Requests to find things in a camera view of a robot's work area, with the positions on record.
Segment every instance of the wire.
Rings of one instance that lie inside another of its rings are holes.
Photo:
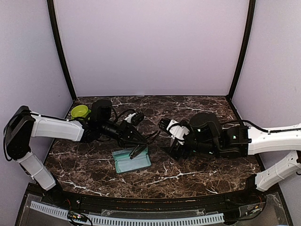
[[[127,112],[133,112],[133,113],[136,113],[136,111],[135,111],[134,109],[127,109],[127,110],[123,111],[122,113],[120,113],[120,114],[117,116],[117,118],[115,119],[114,122],[117,122],[117,121],[121,118],[121,116],[124,115],[124,114],[127,113]]]
[[[148,142],[148,145],[151,145],[156,139],[157,137],[160,135],[161,131],[158,130],[156,135],[150,140],[150,142]]]
[[[172,128],[172,127],[175,127],[175,126],[181,126],[182,128],[184,127],[181,123],[175,123],[175,124],[172,124],[169,128],[168,128],[168,132],[171,134],[171,132],[170,132],[170,129]],[[179,138],[176,138],[175,137],[175,139],[177,139],[178,141],[185,141],[184,139],[179,139]]]
[[[252,197],[252,196],[259,197],[259,195],[258,195],[258,194],[255,194],[255,193],[252,193],[252,194],[249,195],[249,197]],[[231,201],[231,200],[229,200],[229,199],[226,199],[225,202],[231,202],[232,204],[237,205],[237,206],[244,206],[244,205],[247,205],[247,204],[248,204],[248,202],[239,203],[239,202]]]
[[[158,132],[158,130],[153,132],[152,134],[146,135],[145,139],[149,139],[150,137],[154,136],[157,132]]]
[[[60,121],[68,121],[68,119],[62,119],[62,118],[57,118],[57,117],[42,115],[42,114],[41,114],[41,117],[45,117],[45,118],[49,118],[49,119],[56,119],[56,120],[60,120]]]
[[[114,123],[116,123],[118,121],[118,115],[117,115],[117,112],[115,110],[115,108],[113,106],[111,106],[111,109],[113,110],[114,112],[114,115],[115,115],[115,119],[114,119]]]
[[[277,130],[267,130],[267,129],[263,129],[259,126],[257,126],[256,124],[254,124],[253,122],[249,121],[249,120],[233,120],[233,121],[227,121],[222,123],[221,125],[225,125],[225,124],[229,124],[229,123],[234,123],[234,122],[239,122],[239,121],[243,121],[246,122],[250,125],[252,125],[253,127],[255,127],[256,129],[265,132],[265,133],[280,133],[280,132],[289,132],[289,131],[297,131],[297,130],[301,130],[301,128],[295,128],[295,129],[277,129]]]
[[[79,215],[82,215],[86,220],[88,220],[90,222],[90,225],[93,226],[93,223],[92,223],[91,219],[88,218],[85,214],[79,213],[79,212],[74,211],[74,210],[72,210],[72,212],[74,212],[76,214],[79,214]],[[73,221],[72,218],[70,218],[70,220],[71,220],[71,222],[73,223],[74,226],[80,226],[80,225],[82,225],[81,223],[77,223],[77,222]]]
[[[46,197],[46,198],[47,198],[53,205],[55,205],[56,207],[59,207],[59,208],[61,208],[61,209],[65,209],[65,208],[63,208],[63,207],[61,207],[61,206],[55,204],[55,203],[54,203],[47,195],[45,195],[44,193],[43,193],[43,196]],[[84,218],[86,218],[86,219],[90,222],[90,225],[93,226],[93,222],[91,221],[90,218],[88,218],[88,217],[87,217],[85,214],[83,214],[83,213],[77,212],[77,211],[75,211],[75,210],[71,210],[71,209],[72,209],[72,206],[71,206],[70,200],[69,200],[69,199],[66,199],[66,201],[67,201],[68,204],[69,204],[69,210],[68,210],[68,211],[72,211],[72,212],[74,212],[74,213],[76,213],[76,214],[82,215]],[[79,224],[78,224],[77,222],[74,222],[74,221],[72,220],[72,218],[71,218],[70,220],[71,220],[72,223],[76,224],[75,226],[79,226]]]
[[[255,209],[259,208],[260,205],[262,204],[262,198],[261,198],[259,195],[258,195],[258,198],[260,199],[260,204],[259,204],[258,206],[256,206]],[[264,209],[265,209],[265,207],[266,207],[266,205],[267,205],[267,198],[266,198],[266,195],[264,195],[264,200],[265,200],[265,204],[264,204],[264,206],[262,207],[262,210],[259,211],[259,213],[256,214],[255,216],[253,216],[253,217],[251,217],[251,218],[246,218],[246,219],[242,219],[242,218],[246,217],[247,215],[243,215],[243,216],[241,216],[241,217],[239,217],[239,218],[236,218],[236,219],[226,219],[226,218],[225,218],[225,222],[231,222],[231,221],[246,221],[246,220],[252,220],[252,219],[258,217],[258,216],[264,211]]]

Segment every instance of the black cable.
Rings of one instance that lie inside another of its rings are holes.
[[[72,212],[74,212],[74,213],[76,213],[76,214],[82,215],[86,220],[88,220],[88,221],[90,222],[90,225],[93,226],[93,223],[92,223],[91,219],[88,218],[85,214],[79,213],[79,212],[74,211],[74,210],[69,210],[69,211],[72,211]],[[77,223],[77,222],[73,221],[72,218],[70,218],[70,220],[71,220],[72,223],[74,223],[75,226],[80,226],[80,225],[82,225],[82,223]]]
[[[170,132],[171,128],[172,127],[175,127],[175,126],[181,126],[181,124],[179,122],[175,123],[175,124],[172,124],[169,128],[168,128],[168,132]]]
[[[45,118],[49,118],[49,119],[56,119],[56,120],[60,120],[60,121],[68,121],[68,119],[62,119],[62,118],[57,118],[57,117],[53,117],[53,116],[48,116],[48,115],[42,115],[41,114],[41,117],[45,117]]]
[[[139,142],[139,141],[135,141],[135,140],[131,140],[131,145],[147,145],[147,143],[145,142]]]
[[[252,219],[258,217],[258,216],[264,211],[264,209],[265,209],[265,207],[266,207],[266,205],[267,205],[267,197],[266,197],[266,195],[264,195],[264,200],[265,200],[265,204],[264,204],[262,210],[259,211],[259,213],[256,214],[255,216],[253,216],[253,217],[251,217],[251,218],[246,218],[246,219],[242,219],[242,218],[247,217],[247,216],[245,216],[245,215],[243,215],[243,216],[241,216],[241,217],[239,217],[239,218],[236,218],[236,219],[226,219],[226,218],[225,218],[225,222],[231,222],[231,221],[246,221],[246,220],[252,220]]]
[[[117,121],[118,121],[118,115],[117,115],[117,112],[116,112],[116,110],[115,110],[115,108],[113,107],[113,106],[111,106],[111,109],[113,110],[113,112],[114,112],[114,115],[115,115],[115,119],[114,119],[114,123],[116,123]]]
[[[243,121],[246,122],[250,125],[252,125],[253,127],[255,127],[256,129],[265,132],[265,133],[280,133],[280,132],[289,132],[289,131],[298,131],[301,130],[301,128],[295,128],[295,129],[277,129],[277,130],[270,130],[268,131],[267,129],[263,129],[259,126],[257,126],[256,124],[254,124],[253,122],[249,121],[249,120],[233,120],[233,121],[227,121],[224,123],[221,123],[221,125],[225,125],[225,124],[229,124],[229,123],[234,123],[234,122],[239,122],[239,121]]]
[[[133,113],[136,113],[136,111],[135,111],[134,109],[127,109],[127,110],[123,111],[122,113],[120,113],[120,114],[117,116],[117,118],[115,119],[114,122],[117,122],[117,121],[121,118],[121,116],[124,115],[124,114],[127,113],[127,112],[133,112]]]
[[[234,201],[231,201],[231,200],[225,200],[225,202],[230,202],[234,205],[237,205],[237,206],[244,206],[244,205],[247,205],[248,203],[245,202],[245,203],[238,203],[238,202],[234,202]]]
[[[153,132],[152,134],[146,135],[145,139],[149,139],[150,137],[154,136],[156,133],[158,133],[158,130]]]
[[[70,119],[69,121],[86,121],[86,118],[85,117],[75,117],[74,119]]]
[[[158,130],[156,135],[150,140],[150,142],[147,143],[147,145],[151,145],[156,139],[157,137],[160,135],[161,131]]]
[[[46,198],[48,199],[48,201],[50,201],[50,202],[51,202],[53,205],[55,205],[56,207],[61,208],[61,209],[64,209],[64,210],[66,209],[66,208],[63,208],[63,207],[61,207],[61,206],[55,204],[55,203],[54,203],[47,195],[45,195],[44,193],[43,193],[43,196],[46,197]],[[93,222],[92,222],[91,219],[88,218],[85,214],[80,213],[80,212],[77,212],[77,211],[71,209],[71,203],[70,203],[69,199],[67,199],[67,200],[65,200],[65,201],[67,201],[67,202],[69,203],[69,206],[70,206],[70,209],[67,210],[67,211],[72,211],[72,212],[74,212],[74,213],[76,213],[76,214],[80,214],[80,215],[84,216],[84,218],[86,218],[86,219],[90,222],[91,226],[93,226]],[[72,218],[71,218],[71,222],[72,222],[72,223],[75,223],[76,225],[79,225],[77,222],[74,222],[74,221],[72,220]]]

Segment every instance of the white cable tray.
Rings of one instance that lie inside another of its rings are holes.
[[[68,210],[48,206],[35,201],[32,201],[30,208],[55,218],[68,220]],[[224,222],[223,213],[176,219],[125,219],[102,217],[93,214],[86,216],[90,218],[94,226],[203,226]]]

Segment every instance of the green bowl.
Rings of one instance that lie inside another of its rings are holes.
[[[77,117],[85,118],[90,112],[91,110],[86,105],[78,105],[71,110],[71,119]]]

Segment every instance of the white arm segment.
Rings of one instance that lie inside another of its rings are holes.
[[[84,129],[78,121],[63,121],[32,115],[36,120],[33,124],[31,137],[51,137],[80,141]]]
[[[17,162],[26,169],[31,178],[35,179],[44,190],[48,191],[56,185],[52,174],[32,151],[28,152],[23,158],[18,159]]]
[[[257,173],[255,184],[257,190],[266,191],[274,184],[284,180],[297,170],[301,169],[301,164],[297,163],[298,155],[296,151],[291,151],[284,159],[277,162],[267,170]]]
[[[172,125],[174,125],[174,124],[176,124],[176,123],[178,123],[176,120],[171,120],[170,123],[169,123],[169,125],[168,125],[168,127],[167,127],[167,131],[169,130],[169,128],[170,128]],[[172,134],[172,135],[171,135],[171,138],[172,138],[172,139],[177,138],[177,139],[183,140],[183,136],[189,134],[189,129],[187,129],[185,126],[173,126],[173,127],[169,130],[169,132]],[[183,142],[183,141],[180,141],[180,140],[178,140],[178,142],[179,142],[181,145],[183,145],[184,142]]]
[[[267,130],[283,130],[301,128],[301,124],[279,128],[265,128]],[[301,151],[301,130],[265,133],[251,127],[248,130],[248,136],[252,139],[249,143],[248,155],[254,155],[263,152],[299,150]]]

